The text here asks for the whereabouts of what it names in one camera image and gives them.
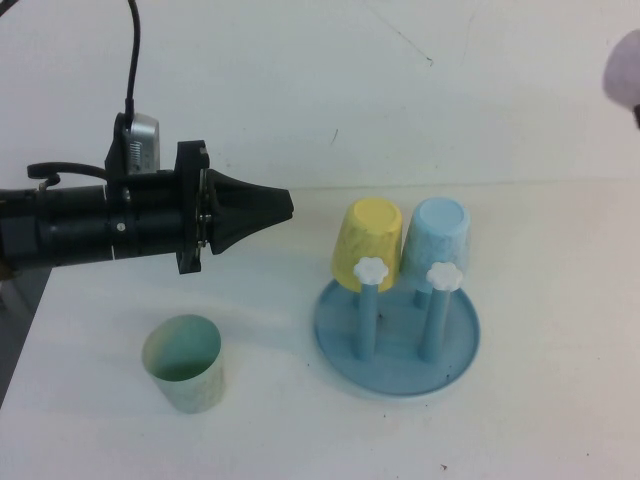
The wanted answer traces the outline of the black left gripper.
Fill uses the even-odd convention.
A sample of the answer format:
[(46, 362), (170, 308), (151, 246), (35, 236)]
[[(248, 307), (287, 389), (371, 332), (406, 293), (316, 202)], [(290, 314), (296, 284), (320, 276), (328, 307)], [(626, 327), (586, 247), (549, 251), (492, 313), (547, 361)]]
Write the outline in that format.
[[(240, 181), (209, 166), (206, 144), (184, 141), (177, 144), (173, 169), (124, 180), (123, 204), (114, 215), (124, 225), (123, 238), (114, 243), (115, 257), (173, 253), (181, 274), (196, 273), (211, 219), (211, 252), (219, 255), (293, 217), (288, 190)], [(212, 214), (211, 198), (223, 209)]]

